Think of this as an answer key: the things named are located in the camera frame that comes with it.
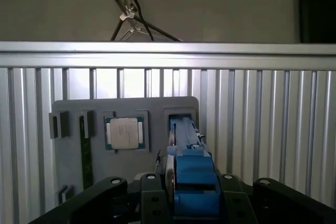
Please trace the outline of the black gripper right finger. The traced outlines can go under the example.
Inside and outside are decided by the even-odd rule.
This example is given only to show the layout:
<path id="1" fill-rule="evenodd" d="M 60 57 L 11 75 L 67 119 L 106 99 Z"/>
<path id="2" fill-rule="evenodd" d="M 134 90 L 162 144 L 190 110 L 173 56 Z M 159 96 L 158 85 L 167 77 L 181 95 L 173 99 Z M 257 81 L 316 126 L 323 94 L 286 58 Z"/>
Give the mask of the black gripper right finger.
<path id="1" fill-rule="evenodd" d="M 223 223 L 335 223 L 335 209 L 274 179 L 259 178 L 249 186 L 224 174 Z"/>

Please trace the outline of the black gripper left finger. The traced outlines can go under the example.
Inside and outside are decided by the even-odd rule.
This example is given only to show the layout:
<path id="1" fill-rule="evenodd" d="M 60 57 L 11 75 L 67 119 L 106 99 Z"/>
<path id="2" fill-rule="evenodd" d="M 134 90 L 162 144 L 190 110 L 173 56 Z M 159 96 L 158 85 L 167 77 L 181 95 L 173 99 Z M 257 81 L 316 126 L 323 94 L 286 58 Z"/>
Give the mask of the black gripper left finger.
<path id="1" fill-rule="evenodd" d="M 33 223 L 171 223 L 159 175 L 128 183 L 108 177 L 33 220 Z"/>

